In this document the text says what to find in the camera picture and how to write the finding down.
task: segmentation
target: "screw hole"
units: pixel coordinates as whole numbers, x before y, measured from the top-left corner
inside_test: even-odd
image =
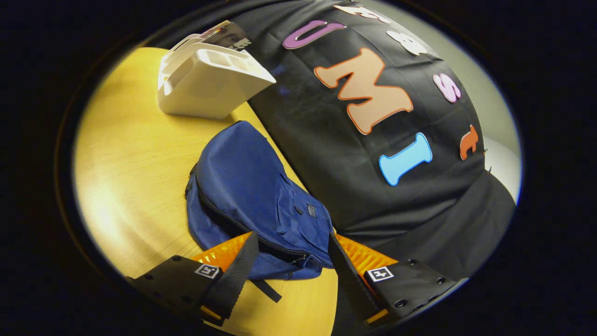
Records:
[[[184,303],[191,303],[193,301],[193,299],[191,299],[191,297],[188,295],[183,295],[180,297],[180,299],[183,300]]]
[[[408,300],[398,300],[398,301],[396,301],[396,303],[394,303],[394,307],[396,307],[396,308],[404,307],[404,305],[406,305],[407,303],[408,303]]]

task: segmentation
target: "orange gripper part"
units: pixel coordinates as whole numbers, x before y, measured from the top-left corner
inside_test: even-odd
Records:
[[[203,264],[218,266],[225,272],[252,233],[253,232],[245,233],[241,236],[227,240],[203,253],[197,254],[191,259]]]
[[[373,292],[367,281],[365,280],[365,272],[368,270],[374,270],[376,268],[396,264],[398,260],[394,260],[387,255],[370,249],[363,244],[359,244],[354,240],[342,237],[339,234],[335,234],[336,239],[340,243],[340,246],[346,252],[350,261],[355,266],[356,271],[359,273],[367,287]]]

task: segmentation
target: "black strap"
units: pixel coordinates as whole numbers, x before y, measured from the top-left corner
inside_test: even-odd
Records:
[[[282,295],[278,294],[265,280],[251,280],[259,290],[261,290],[267,297],[272,299],[273,302],[278,303],[282,298]]]
[[[257,234],[253,233],[238,252],[230,267],[205,294],[202,304],[222,319],[230,318],[232,309],[241,294],[242,287],[245,285],[258,253]]]

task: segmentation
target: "black cloth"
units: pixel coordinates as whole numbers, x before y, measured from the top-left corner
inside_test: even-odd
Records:
[[[278,81],[249,100],[250,105],[309,192],[329,210],[338,233],[368,246],[379,246],[446,211],[484,171],[482,130],[475,109],[456,75],[427,44],[414,56],[392,39],[388,30],[414,34],[392,22],[383,23],[338,10],[349,1],[290,1],[249,11],[231,21],[253,43],[247,48]],[[312,20],[342,23],[333,31],[295,50],[283,40]],[[313,74],[359,54],[377,54],[386,67],[377,85],[403,88],[413,101],[411,112],[398,112],[361,134],[346,112],[337,88],[328,88]],[[450,103],[433,82],[433,75],[450,76],[461,98]],[[462,136],[473,125],[477,151],[460,158]],[[414,142],[422,132],[433,153],[390,186],[378,166]]]
[[[431,47],[402,26],[350,15],[333,5],[359,6],[298,0],[231,20],[252,40],[247,51],[277,80],[249,104],[305,187],[327,207],[339,234],[398,260],[419,259],[455,280],[470,277],[498,245],[516,205],[485,170],[482,130],[466,88]],[[282,46],[288,35],[312,20],[347,28],[298,49]],[[387,30],[416,39],[427,53],[413,56]],[[313,74],[315,67],[355,57],[363,47],[386,65],[376,84],[403,88],[414,106],[373,126],[368,135],[361,134],[346,113],[348,103],[364,100],[337,98],[346,78],[337,88],[328,88]],[[460,89],[455,103],[433,83],[433,75],[440,73]],[[469,151],[463,161],[460,140],[471,124],[479,136],[477,151]],[[404,149],[417,132],[427,137],[433,160],[391,187],[378,158]],[[365,333],[342,288],[336,309],[334,335]]]

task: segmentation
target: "wooden tabletop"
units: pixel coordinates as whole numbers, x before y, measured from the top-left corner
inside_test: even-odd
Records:
[[[201,248],[189,234],[184,189],[207,142],[247,120],[273,146],[288,177],[296,174],[247,103],[224,120],[180,117],[157,106],[166,49],[139,48],[102,82],[79,125],[75,191],[90,236],[123,276],[139,277],[172,255]],[[310,280],[268,280],[282,295],[274,303],[246,282],[222,330],[235,335],[330,335],[337,275],[324,269]]]

